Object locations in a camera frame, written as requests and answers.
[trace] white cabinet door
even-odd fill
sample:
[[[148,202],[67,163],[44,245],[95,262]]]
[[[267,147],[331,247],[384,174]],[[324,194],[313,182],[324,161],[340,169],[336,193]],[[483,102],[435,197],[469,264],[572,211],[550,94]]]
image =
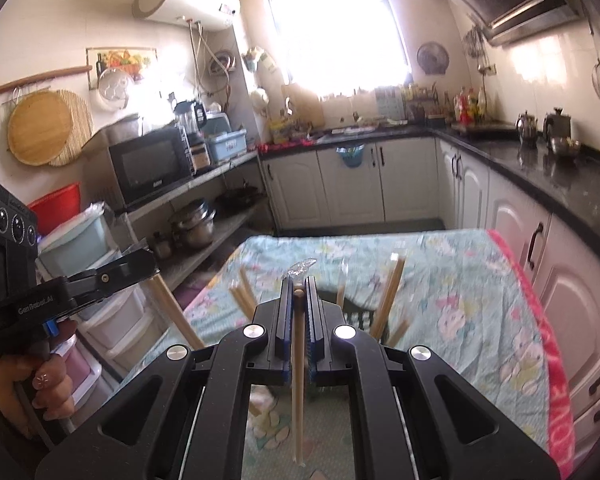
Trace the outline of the white cabinet door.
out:
[[[509,180],[491,171],[486,227],[495,229],[504,238],[530,281],[538,270],[549,220],[550,214],[544,207]],[[530,264],[527,257],[535,233],[538,234],[533,243]]]
[[[577,418],[600,399],[600,261],[553,217],[534,290],[558,339]]]
[[[262,165],[280,229],[330,225],[315,152],[264,160]]]
[[[335,148],[318,151],[332,225],[384,221],[378,150],[366,144],[362,164],[349,168]]]
[[[437,218],[435,139],[377,142],[387,222]]]
[[[458,150],[444,140],[438,145],[438,196],[440,200],[440,218],[447,229],[456,228],[458,217],[458,181],[455,168]]]
[[[458,228],[484,229],[487,221],[489,168],[464,152],[456,161]]]

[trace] red plastic bowl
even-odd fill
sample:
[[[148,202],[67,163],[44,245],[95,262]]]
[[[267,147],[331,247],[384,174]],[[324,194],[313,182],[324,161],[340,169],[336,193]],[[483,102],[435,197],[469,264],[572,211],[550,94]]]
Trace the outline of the red plastic bowl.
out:
[[[80,183],[57,189],[28,205],[38,216],[38,232],[46,236],[80,212]]]

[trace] light blue plastic bin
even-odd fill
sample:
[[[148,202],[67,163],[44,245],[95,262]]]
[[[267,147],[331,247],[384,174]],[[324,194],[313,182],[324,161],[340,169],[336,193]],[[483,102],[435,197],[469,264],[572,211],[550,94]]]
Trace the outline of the light blue plastic bin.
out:
[[[206,146],[213,162],[219,164],[247,151],[247,130],[209,136]]]

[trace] countertop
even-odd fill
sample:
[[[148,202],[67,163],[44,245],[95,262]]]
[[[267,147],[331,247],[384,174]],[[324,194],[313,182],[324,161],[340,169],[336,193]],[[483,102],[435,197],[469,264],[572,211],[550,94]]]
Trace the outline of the countertop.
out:
[[[600,161],[584,154],[573,162],[558,160],[540,139],[534,150],[521,147],[510,134],[472,139],[450,128],[407,126],[360,136],[324,136],[311,146],[261,153],[260,160],[266,163],[294,153],[410,137],[438,137],[475,155],[558,215],[600,258]]]

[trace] wall-mounted fan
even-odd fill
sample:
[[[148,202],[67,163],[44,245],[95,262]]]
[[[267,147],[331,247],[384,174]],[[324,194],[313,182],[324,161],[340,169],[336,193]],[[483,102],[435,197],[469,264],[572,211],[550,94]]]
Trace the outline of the wall-mounted fan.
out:
[[[449,53],[435,41],[424,43],[418,49],[416,59],[426,75],[445,75],[449,68]]]

